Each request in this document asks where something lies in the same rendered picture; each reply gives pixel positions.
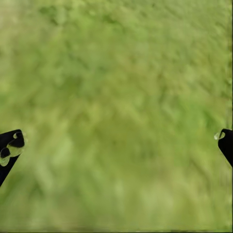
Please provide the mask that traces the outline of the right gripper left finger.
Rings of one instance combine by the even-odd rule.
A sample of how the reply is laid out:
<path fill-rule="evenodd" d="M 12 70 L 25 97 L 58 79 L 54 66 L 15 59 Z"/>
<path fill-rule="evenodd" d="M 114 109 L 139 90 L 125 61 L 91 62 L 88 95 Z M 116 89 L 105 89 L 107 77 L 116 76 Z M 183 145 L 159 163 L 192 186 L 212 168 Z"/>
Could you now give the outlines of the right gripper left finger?
<path fill-rule="evenodd" d="M 20 129 L 0 134 L 0 186 L 27 145 L 25 137 Z"/>

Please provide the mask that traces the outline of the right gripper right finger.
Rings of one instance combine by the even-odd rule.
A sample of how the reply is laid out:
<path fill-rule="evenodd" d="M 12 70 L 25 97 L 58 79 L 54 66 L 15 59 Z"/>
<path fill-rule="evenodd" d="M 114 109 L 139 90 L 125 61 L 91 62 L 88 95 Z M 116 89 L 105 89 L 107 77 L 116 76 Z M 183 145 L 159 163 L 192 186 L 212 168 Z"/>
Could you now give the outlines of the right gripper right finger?
<path fill-rule="evenodd" d="M 222 129 L 214 136 L 218 140 L 218 147 L 233 167 L 233 131 Z"/>

